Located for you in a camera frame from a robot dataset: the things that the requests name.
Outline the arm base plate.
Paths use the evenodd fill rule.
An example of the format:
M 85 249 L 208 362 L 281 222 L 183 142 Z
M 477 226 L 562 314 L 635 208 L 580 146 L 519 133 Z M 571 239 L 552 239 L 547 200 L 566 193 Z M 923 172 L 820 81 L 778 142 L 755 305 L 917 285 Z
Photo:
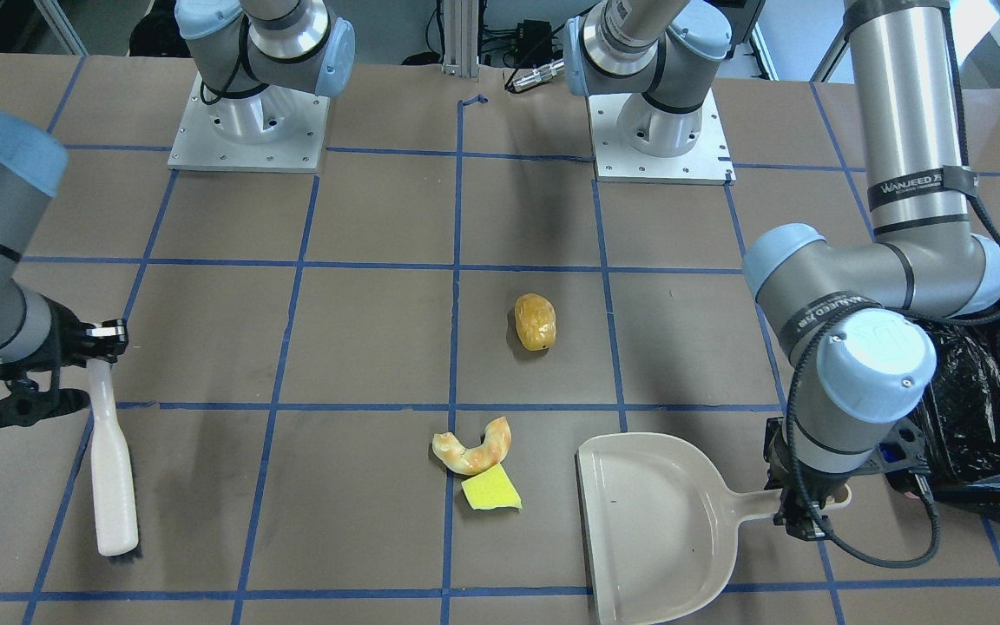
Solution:
M 587 98 L 600 182 L 731 185 L 737 181 L 714 92 L 699 109 L 670 114 L 640 94 Z
M 245 99 L 220 99 L 195 76 L 168 167 L 199 173 L 316 174 L 330 109 L 326 96 L 275 86 Z

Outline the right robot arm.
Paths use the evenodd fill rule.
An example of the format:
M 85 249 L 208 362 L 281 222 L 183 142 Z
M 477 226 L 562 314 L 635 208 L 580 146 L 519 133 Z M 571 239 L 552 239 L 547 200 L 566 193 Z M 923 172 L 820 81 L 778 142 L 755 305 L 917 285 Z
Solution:
M 278 137 L 294 123 L 286 91 L 338 96 L 356 61 L 356 29 L 326 1 L 174 1 L 171 12 L 199 102 L 233 142 Z M 0 428 L 95 406 L 98 392 L 64 387 L 61 371 L 112 365 L 127 349 L 122 318 L 83 323 L 15 278 L 67 165 L 62 143 L 0 110 Z

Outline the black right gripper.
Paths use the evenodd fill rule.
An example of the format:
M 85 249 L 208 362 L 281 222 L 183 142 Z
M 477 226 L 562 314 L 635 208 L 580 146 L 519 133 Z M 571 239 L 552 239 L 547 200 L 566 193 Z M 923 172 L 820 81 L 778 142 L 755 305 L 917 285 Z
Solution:
M 87 391 L 61 387 L 61 368 L 89 360 L 114 364 L 128 347 L 124 318 L 83 323 L 67 307 L 40 301 L 49 320 L 33 333 L 39 343 L 23 355 L 0 353 L 0 428 L 29 427 L 89 406 Z

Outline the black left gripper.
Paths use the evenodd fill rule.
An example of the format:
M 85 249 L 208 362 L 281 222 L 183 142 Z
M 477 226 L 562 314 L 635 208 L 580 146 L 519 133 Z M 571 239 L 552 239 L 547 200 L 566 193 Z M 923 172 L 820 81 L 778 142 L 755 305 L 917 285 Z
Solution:
M 809 498 L 801 496 L 795 483 L 793 458 L 785 440 L 785 419 L 770 417 L 766 420 L 763 439 L 763 458 L 769 464 L 766 490 L 780 491 L 779 507 L 773 514 L 775 526 L 785 527 L 789 536 L 800 541 L 823 541 L 825 529 L 830 529 L 829 508 L 845 501 L 840 493 L 853 476 L 902 472 L 929 474 L 927 437 L 909 418 L 901 418 L 884 442 L 878 443 L 868 455 L 853 456 L 840 464 L 840 470 L 818 470 L 809 465 L 809 452 L 821 448 L 808 439 L 795 444 L 795 455 L 800 463 L 803 486 Z

